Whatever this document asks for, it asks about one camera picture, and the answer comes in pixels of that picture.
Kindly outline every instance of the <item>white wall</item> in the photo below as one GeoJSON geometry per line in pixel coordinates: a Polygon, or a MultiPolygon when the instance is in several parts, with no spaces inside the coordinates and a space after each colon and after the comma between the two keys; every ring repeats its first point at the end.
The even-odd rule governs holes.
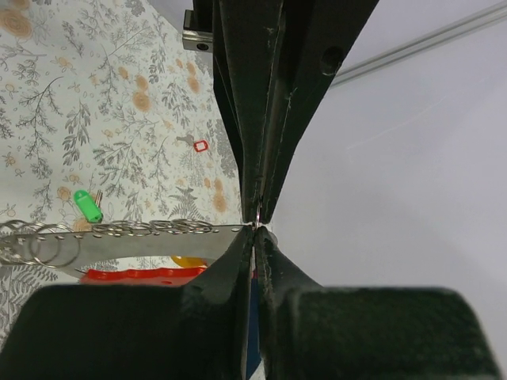
{"type": "Polygon", "coordinates": [[[328,93],[273,219],[327,285],[437,285],[507,373],[507,22],[328,93]]]}

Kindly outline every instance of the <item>green key fob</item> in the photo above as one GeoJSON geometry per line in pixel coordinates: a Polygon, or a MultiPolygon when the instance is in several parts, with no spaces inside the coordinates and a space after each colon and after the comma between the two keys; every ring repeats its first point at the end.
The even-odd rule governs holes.
{"type": "Polygon", "coordinates": [[[74,193],[74,202],[78,205],[79,210],[85,215],[85,218],[90,223],[102,222],[102,211],[95,204],[93,198],[88,192],[78,190],[74,193]]]}

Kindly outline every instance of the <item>floral tablecloth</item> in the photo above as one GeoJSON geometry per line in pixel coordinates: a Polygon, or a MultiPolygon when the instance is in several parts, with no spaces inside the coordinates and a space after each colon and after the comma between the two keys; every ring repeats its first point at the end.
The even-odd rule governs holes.
{"type": "MultiPolygon", "coordinates": [[[[72,200],[79,189],[103,191],[105,221],[240,222],[210,68],[146,1],[0,0],[0,33],[0,222],[88,230],[72,200]],[[197,152],[202,140],[208,149],[197,152]]],[[[35,289],[69,281],[47,268],[1,267],[0,343],[35,289]]]]}

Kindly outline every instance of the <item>yellow object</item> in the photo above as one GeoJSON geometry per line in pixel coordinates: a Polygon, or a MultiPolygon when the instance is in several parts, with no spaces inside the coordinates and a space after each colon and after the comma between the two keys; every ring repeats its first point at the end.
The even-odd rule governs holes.
{"type": "Polygon", "coordinates": [[[206,263],[198,257],[171,256],[171,259],[182,268],[205,267],[206,263]]]}

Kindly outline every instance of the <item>red object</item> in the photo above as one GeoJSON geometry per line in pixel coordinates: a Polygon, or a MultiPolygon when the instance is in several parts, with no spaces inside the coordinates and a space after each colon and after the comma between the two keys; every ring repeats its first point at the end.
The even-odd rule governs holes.
{"type": "Polygon", "coordinates": [[[193,149],[196,150],[197,153],[204,152],[208,150],[208,142],[206,140],[200,140],[193,143],[193,149]]]}
{"type": "Polygon", "coordinates": [[[158,268],[158,269],[128,269],[122,272],[103,272],[89,269],[81,278],[80,283],[97,285],[160,285],[165,287],[179,287],[191,279],[196,278],[206,268],[158,268]]]}

